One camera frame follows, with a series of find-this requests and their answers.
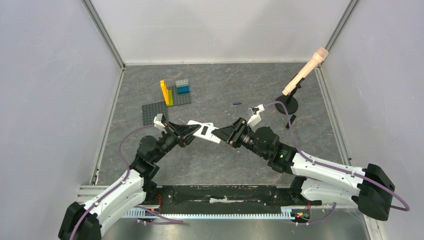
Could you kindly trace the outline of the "white remote control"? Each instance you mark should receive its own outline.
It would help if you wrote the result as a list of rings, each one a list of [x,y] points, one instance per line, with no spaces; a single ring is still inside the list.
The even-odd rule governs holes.
[[[199,125],[199,123],[201,123],[201,122],[197,122],[197,121],[194,121],[194,120],[188,121],[189,125]],[[217,136],[215,136],[214,134],[212,134],[212,132],[214,130],[217,130],[217,129],[218,128],[215,127],[215,126],[214,127],[206,127],[206,126],[202,127],[200,125],[200,128],[193,134],[193,136],[200,138],[200,139],[203,139],[203,140],[206,140],[206,141],[209,141],[209,142],[219,144],[222,140],[220,138],[218,138]]]

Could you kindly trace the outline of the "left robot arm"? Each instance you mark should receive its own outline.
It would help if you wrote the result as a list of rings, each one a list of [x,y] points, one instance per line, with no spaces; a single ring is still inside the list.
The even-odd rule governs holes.
[[[73,202],[66,209],[58,231],[61,240],[100,240],[121,217],[137,205],[152,204],[157,198],[152,181],[160,161],[174,147],[187,147],[201,128],[199,124],[163,124],[161,136],[141,138],[135,158],[126,164],[126,171],[106,190],[80,204]]]

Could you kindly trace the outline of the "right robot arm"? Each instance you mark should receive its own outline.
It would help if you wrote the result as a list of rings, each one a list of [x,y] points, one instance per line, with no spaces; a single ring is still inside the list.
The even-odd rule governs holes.
[[[211,132],[233,148],[245,147],[279,173],[295,176],[289,199],[357,206],[364,215],[379,221],[389,219],[395,186],[375,164],[355,167],[323,160],[280,142],[269,126],[252,130],[243,118]]]

